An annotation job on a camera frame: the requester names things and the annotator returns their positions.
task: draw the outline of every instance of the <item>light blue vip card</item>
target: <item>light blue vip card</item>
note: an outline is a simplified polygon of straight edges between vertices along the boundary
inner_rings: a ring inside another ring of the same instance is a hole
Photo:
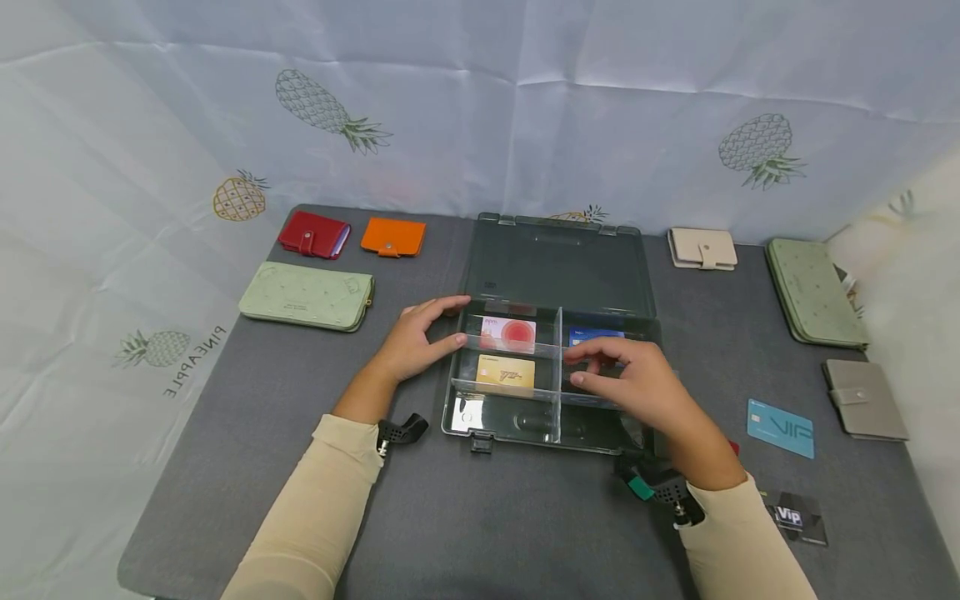
[[[586,340],[593,338],[622,338],[623,331],[614,331],[612,329],[594,329],[593,327],[571,327],[570,328],[570,346],[574,347]]]
[[[750,400],[747,434],[784,450],[813,458],[813,422],[779,408]]]

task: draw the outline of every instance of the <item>wallet strap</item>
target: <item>wallet strap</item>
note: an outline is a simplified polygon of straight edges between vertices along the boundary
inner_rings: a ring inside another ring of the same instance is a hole
[[[702,263],[700,269],[703,271],[713,271],[717,268],[717,261],[713,258],[714,252],[710,250],[709,244],[697,242],[697,248],[700,249],[700,258]]]
[[[383,245],[383,248],[376,251],[378,256],[390,256],[391,258],[400,258],[399,252],[396,251],[394,245],[390,242],[387,242]]]
[[[317,234],[308,229],[300,236],[300,253],[304,256],[313,256],[313,240]]]
[[[837,406],[866,404],[870,401],[870,394],[865,388],[844,388],[842,390],[830,390],[830,399]]]

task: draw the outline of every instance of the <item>pineapple text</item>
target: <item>pineapple text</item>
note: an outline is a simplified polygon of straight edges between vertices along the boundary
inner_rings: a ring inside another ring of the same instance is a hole
[[[177,375],[174,376],[173,380],[170,382],[170,387],[163,391],[164,396],[177,397],[177,392],[183,387],[183,383],[190,378],[190,372],[194,370],[197,366],[197,363],[200,362],[202,358],[207,356],[211,350],[220,346],[220,335],[226,334],[227,330],[217,325],[213,329],[213,333],[206,339],[205,342],[201,342],[198,346],[190,350],[190,354],[183,359],[183,362],[180,363],[180,369],[177,371]]]

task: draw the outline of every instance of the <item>pink card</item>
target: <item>pink card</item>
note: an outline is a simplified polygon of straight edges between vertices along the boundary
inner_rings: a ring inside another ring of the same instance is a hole
[[[484,317],[480,329],[480,347],[504,352],[534,353],[537,324],[521,319]]]

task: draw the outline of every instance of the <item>beige sleeve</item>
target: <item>beige sleeve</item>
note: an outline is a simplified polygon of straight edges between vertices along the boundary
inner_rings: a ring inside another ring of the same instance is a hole
[[[753,477],[721,492],[688,487],[707,515],[680,529],[703,600],[816,600]]]
[[[329,600],[383,459],[376,425],[325,415],[222,600]]]

